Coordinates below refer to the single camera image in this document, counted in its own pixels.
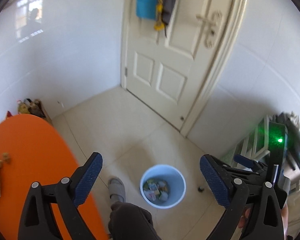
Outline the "person's right hand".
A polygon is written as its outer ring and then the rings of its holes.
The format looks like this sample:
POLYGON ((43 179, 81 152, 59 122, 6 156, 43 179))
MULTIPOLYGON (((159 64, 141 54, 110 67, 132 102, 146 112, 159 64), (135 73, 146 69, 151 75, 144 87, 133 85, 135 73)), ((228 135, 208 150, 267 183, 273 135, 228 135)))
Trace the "person's right hand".
POLYGON ((288 205, 280 205, 268 198, 247 208, 239 219, 241 239, 286 239, 288 228, 288 205))

